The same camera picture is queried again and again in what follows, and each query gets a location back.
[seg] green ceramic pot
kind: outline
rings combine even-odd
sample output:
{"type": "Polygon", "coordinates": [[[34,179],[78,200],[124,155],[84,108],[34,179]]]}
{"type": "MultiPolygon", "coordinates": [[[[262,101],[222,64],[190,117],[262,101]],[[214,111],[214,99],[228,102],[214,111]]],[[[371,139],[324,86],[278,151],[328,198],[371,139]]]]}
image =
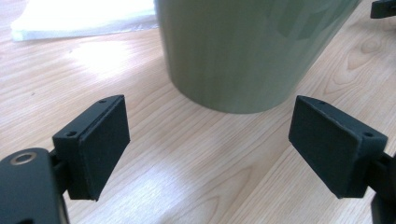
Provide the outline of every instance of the green ceramic pot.
{"type": "Polygon", "coordinates": [[[360,0],[156,0],[170,77],[194,102],[237,114],[293,88],[360,0]]]}

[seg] light wood surface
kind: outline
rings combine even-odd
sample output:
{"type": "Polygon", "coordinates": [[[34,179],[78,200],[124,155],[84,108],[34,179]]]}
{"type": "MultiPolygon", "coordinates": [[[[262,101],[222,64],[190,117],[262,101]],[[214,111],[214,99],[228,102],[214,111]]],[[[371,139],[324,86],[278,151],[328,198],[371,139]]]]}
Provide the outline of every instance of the light wood surface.
{"type": "Polygon", "coordinates": [[[396,150],[396,19],[363,0],[282,105],[254,115],[201,107],[171,84],[159,31],[12,42],[25,1],[0,0],[0,159],[51,137],[97,100],[124,94],[132,142],[100,200],[70,201],[72,223],[371,223],[337,200],[288,141],[297,94],[389,137],[396,150]]]}

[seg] black mount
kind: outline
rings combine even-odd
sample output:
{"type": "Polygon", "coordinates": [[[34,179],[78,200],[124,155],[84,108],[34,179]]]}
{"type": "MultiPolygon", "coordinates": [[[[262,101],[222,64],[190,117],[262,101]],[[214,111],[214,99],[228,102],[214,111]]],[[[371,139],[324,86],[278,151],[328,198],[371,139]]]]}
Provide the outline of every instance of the black mount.
{"type": "Polygon", "coordinates": [[[339,199],[362,198],[370,186],[374,224],[396,221],[396,159],[388,138],[317,99],[298,96],[289,140],[339,199]]]}
{"type": "Polygon", "coordinates": [[[98,200],[130,142],[123,95],[100,100],[53,137],[0,161],[0,223],[69,223],[63,194],[98,200]]]}
{"type": "Polygon", "coordinates": [[[396,16],[396,0],[379,0],[372,3],[370,17],[372,19],[384,19],[396,16]]]}

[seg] white cloth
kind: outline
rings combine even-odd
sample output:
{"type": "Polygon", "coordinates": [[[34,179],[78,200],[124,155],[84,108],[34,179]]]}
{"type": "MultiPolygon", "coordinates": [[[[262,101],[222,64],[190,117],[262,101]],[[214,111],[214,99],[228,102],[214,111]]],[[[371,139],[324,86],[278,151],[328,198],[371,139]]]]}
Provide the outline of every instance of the white cloth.
{"type": "Polygon", "coordinates": [[[157,27],[153,0],[30,0],[12,38],[107,35],[157,27]]]}

